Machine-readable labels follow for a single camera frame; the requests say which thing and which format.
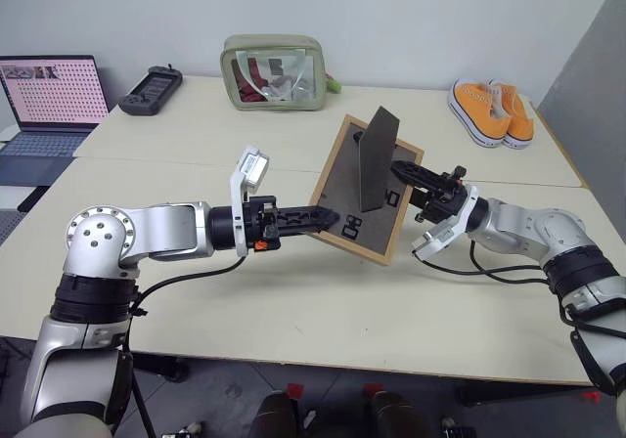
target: dark floor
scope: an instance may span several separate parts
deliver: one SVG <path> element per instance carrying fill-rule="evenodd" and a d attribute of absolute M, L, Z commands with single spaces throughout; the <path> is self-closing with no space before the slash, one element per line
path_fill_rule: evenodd
<path fill-rule="evenodd" d="M 25 355 L 33 342 L 11 339 Z M 0 437 L 19 429 L 19 399 L 28 359 L 0 341 Z M 455 401 L 460 380 L 432 376 L 336 370 L 290 365 L 221 360 L 189 360 L 185 382 L 172 383 L 139 372 L 144 398 L 158 434 L 177 431 L 193 421 L 206 423 L 206 437 L 240 438 L 247 433 L 261 400 L 290 383 L 304 386 L 301 414 L 315 410 L 310 430 L 334 438 L 363 436 L 363 391 L 366 384 L 381 385 L 412 402 L 431 437 L 438 434 L 442 416 L 474 426 L 480 438 L 620 437 L 615 422 L 615 401 L 602 396 L 595 404 L 579 392 L 465 408 Z M 128 407 L 115 437 L 145 437 L 134 402 Z"/>

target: white table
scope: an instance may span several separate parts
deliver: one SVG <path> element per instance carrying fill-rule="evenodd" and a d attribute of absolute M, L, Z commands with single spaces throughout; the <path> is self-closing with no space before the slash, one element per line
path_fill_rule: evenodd
<path fill-rule="evenodd" d="M 535 139 L 523 151 L 476 145 L 449 111 L 445 91 L 346 86 L 325 107 L 308 112 L 239 111 L 221 78 L 186 76 L 158 115 L 131 116 L 115 108 L 74 155 L 226 166 L 250 144 L 272 158 L 274 169 L 319 172 L 343 117 L 369 122 L 379 106 L 400 118 L 398 138 L 425 150 L 423 165 L 450 172 L 460 164 L 468 178 L 578 187 L 576 173 L 534 116 Z"/>
<path fill-rule="evenodd" d="M 231 169 L 122 159 L 76 160 L 0 247 L 0 334 L 36 338 L 53 302 L 74 213 L 94 204 L 145 206 L 205 199 L 229 204 Z M 259 195 L 279 206 L 306 204 L 314 172 L 270 169 Z M 624 243 L 591 193 L 501 183 L 479 184 L 484 197 L 578 214 L 622 274 Z M 383 268 L 309 237 L 283 239 L 275 252 L 252 254 L 237 271 L 164 288 L 133 323 L 132 347 L 198 357 L 250 359 L 395 372 L 587 384 L 542 285 L 509 286 L 486 278 L 434 272 L 412 259 L 410 241 L 427 224 L 407 214 L 396 255 Z M 434 261 L 469 269 L 469 241 Z M 478 251 L 486 267 L 526 261 Z M 211 259 L 141 263 L 140 288 L 162 279 L 221 268 L 233 251 Z"/>

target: gray wall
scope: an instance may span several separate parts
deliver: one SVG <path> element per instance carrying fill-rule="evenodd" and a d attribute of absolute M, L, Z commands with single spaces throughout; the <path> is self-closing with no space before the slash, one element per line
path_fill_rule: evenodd
<path fill-rule="evenodd" d="M 626 0 L 604 1 L 539 110 L 626 241 Z"/>
<path fill-rule="evenodd" d="M 219 75 L 230 34 L 306 33 L 345 84 L 447 88 L 457 77 L 498 77 L 538 103 L 602 2 L 0 0 L 0 55 L 93 54 L 115 101 L 155 64 Z M 3 106 L 0 126 L 13 121 Z"/>

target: shoe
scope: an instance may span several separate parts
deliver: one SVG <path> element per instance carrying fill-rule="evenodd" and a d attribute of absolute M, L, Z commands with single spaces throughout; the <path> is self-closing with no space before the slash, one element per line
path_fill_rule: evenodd
<path fill-rule="evenodd" d="M 458 79 L 448 93 L 448 105 L 482 147 L 497 147 L 504 140 L 511 116 L 502 107 L 498 86 Z"/>
<path fill-rule="evenodd" d="M 499 79 L 492 79 L 489 84 L 502 89 L 502 107 L 511 116 L 511 125 L 505 135 L 504 144 L 518 150 L 526 148 L 532 141 L 534 127 L 532 118 L 526 115 L 524 104 L 517 94 L 517 88 Z"/>

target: green pouch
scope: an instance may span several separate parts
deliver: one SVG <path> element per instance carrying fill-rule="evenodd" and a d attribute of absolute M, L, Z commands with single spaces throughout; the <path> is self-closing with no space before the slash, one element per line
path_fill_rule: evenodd
<path fill-rule="evenodd" d="M 326 97 L 322 46 L 290 34 L 232 35 L 220 58 L 224 85 L 240 110 L 317 110 Z"/>

